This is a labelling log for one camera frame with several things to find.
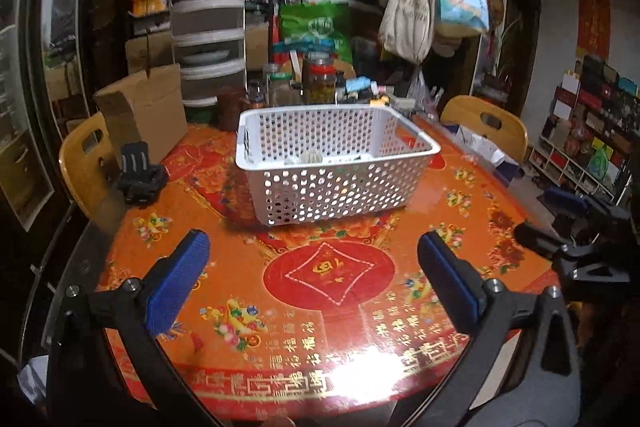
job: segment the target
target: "white plastic basket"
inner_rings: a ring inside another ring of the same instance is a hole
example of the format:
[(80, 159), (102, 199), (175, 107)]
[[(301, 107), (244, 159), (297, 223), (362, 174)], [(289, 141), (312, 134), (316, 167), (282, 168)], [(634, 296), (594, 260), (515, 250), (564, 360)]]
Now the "white plastic basket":
[[(402, 126), (409, 146), (396, 136)], [(285, 165), (314, 150), (322, 163)], [(307, 105), (245, 111), (236, 164), (268, 226), (404, 206), (439, 144), (388, 107)]]

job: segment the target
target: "metal screw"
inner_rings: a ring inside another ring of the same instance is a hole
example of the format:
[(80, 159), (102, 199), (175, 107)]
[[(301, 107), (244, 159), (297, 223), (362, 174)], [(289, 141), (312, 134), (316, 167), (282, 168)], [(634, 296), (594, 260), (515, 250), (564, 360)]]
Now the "metal screw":
[(560, 291), (560, 288), (558, 288), (558, 286), (547, 286), (545, 288), (545, 292), (549, 295), (551, 295), (554, 299), (559, 299), (562, 297), (562, 292)]
[(489, 279), (487, 280), (486, 285), (493, 293), (500, 293), (504, 290), (504, 284), (502, 284), (500, 279)]
[(122, 283), (122, 287), (126, 292), (137, 291), (140, 289), (140, 286), (142, 286), (142, 282), (140, 282), (140, 279), (137, 279), (137, 277), (130, 277)]
[(80, 288), (73, 284), (66, 289), (65, 294), (67, 297), (76, 297), (80, 293)]

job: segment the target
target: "plastic bag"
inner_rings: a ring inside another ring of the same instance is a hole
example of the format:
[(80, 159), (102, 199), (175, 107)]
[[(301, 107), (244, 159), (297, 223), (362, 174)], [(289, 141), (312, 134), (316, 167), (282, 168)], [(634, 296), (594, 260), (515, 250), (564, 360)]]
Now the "plastic bag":
[(338, 58), (350, 64), (353, 62), (348, 3), (323, 1), (280, 6), (280, 33), (285, 42), (291, 42), (287, 40), (291, 38), (322, 45), (331, 39)]
[(435, 0), (389, 0), (380, 24), (380, 42), (399, 57), (421, 64), (434, 35)]
[(431, 121), (438, 122), (438, 108), (429, 94), (421, 66), (416, 67), (414, 74), (411, 76), (411, 83), (406, 97), (415, 100), (416, 111), (426, 113)]
[(486, 0), (436, 0), (436, 31), (448, 38), (475, 37), (489, 30)]

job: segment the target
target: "chair backrest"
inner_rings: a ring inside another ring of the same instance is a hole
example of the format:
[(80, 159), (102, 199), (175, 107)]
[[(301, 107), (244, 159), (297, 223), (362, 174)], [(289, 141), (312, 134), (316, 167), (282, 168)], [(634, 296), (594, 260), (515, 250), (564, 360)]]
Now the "chair backrest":
[(109, 192), (119, 169), (101, 112), (76, 127), (60, 147), (62, 177), (84, 215), (92, 212)]
[(440, 121), (457, 123), (487, 137), (517, 162), (527, 153), (527, 128), (522, 120), (492, 103), (460, 94), (449, 100)]

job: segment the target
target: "orange tablecloth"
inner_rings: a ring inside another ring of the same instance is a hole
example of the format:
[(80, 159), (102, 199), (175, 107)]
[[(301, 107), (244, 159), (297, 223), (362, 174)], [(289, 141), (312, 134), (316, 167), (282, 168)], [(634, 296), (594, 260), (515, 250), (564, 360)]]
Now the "orange tablecloth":
[[(235, 135), (191, 126), (164, 161), (170, 182), (159, 201), (123, 220), (101, 286), (142, 277), (190, 229), (209, 235), (209, 263), (159, 341), (220, 417), (331, 414), (433, 385), (466, 336), (418, 267), (422, 233), (437, 230), (482, 277), (512, 290), (556, 280), (514, 242), (527, 216), (506, 190), (427, 131), (442, 152), (407, 207), (267, 229), (235, 165)], [(113, 331), (110, 341), (131, 392), (148, 400)]]

